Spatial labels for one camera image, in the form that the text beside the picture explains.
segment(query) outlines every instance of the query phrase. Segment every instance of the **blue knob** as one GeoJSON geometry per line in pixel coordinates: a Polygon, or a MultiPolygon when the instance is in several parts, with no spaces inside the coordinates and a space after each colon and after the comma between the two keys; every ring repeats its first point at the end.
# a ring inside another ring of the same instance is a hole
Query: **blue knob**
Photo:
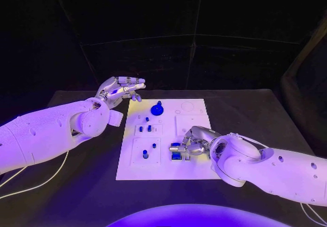
{"type": "Polygon", "coordinates": [[[163,114],[163,112],[164,112],[164,108],[163,108],[163,106],[162,106],[162,101],[159,101],[157,105],[154,105],[154,106],[151,107],[151,114],[153,114],[154,116],[159,116],[159,115],[163,114]]]}
{"type": "Polygon", "coordinates": [[[144,158],[144,159],[149,158],[149,152],[147,152],[147,150],[143,151],[143,158],[144,158]]]}

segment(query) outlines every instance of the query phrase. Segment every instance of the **circular hole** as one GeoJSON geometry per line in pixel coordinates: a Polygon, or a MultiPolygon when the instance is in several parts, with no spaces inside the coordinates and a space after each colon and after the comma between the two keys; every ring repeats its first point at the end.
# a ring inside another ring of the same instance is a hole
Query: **circular hole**
{"type": "Polygon", "coordinates": [[[314,168],[314,169],[317,169],[317,165],[311,162],[311,167],[314,168]]]}

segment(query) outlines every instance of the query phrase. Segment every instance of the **table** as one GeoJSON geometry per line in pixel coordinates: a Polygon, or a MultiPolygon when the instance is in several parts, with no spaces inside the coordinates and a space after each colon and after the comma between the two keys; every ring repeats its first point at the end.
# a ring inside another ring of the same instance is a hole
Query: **table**
{"type": "MultiPolygon", "coordinates": [[[[271,90],[143,90],[139,93],[147,99],[203,98],[215,131],[239,133],[271,147],[313,155],[271,90]]],[[[95,91],[58,91],[49,107],[94,95],[95,91]]],[[[107,226],[144,209],[183,203],[228,206],[291,226],[316,225],[298,203],[270,195],[249,182],[236,188],[222,180],[115,181],[128,100],[115,110],[124,113],[121,127],[108,125],[104,133],[69,152],[65,166],[48,184],[0,200],[0,226],[107,226]]],[[[43,183],[56,172],[64,156],[26,168],[0,193],[43,183]]],[[[314,209],[327,219],[327,209],[314,209]]]]}

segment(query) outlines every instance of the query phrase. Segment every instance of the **white robotic arm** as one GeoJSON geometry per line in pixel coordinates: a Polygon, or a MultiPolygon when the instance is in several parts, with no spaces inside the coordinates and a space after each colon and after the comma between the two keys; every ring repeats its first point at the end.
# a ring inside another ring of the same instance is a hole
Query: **white robotic arm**
{"type": "Polygon", "coordinates": [[[232,186],[249,181],[273,195],[327,206],[326,159],[268,147],[258,150],[238,134],[222,136],[200,126],[192,127],[182,146],[170,147],[170,151],[211,154],[212,169],[232,186]]]}
{"type": "Polygon", "coordinates": [[[123,98],[141,101],[136,90],[146,80],[111,77],[95,98],[32,112],[0,127],[0,174],[45,162],[97,137],[107,124],[120,126],[123,114],[111,110],[123,98]]]}

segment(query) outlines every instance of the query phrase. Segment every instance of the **white panel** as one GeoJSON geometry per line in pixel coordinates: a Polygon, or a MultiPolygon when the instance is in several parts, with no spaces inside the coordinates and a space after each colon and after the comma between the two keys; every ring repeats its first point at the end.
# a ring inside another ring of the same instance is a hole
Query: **white panel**
{"type": "Polygon", "coordinates": [[[190,156],[190,160],[186,160],[183,154],[182,160],[172,160],[170,144],[182,142],[193,125],[211,128],[203,99],[143,99],[141,103],[130,101],[117,180],[219,179],[211,169],[208,155],[190,156]],[[154,116],[150,109],[159,101],[163,114],[154,116]],[[153,126],[151,132],[147,132],[149,125],[153,126]],[[143,150],[149,151],[147,159],[143,158],[143,150]]]}

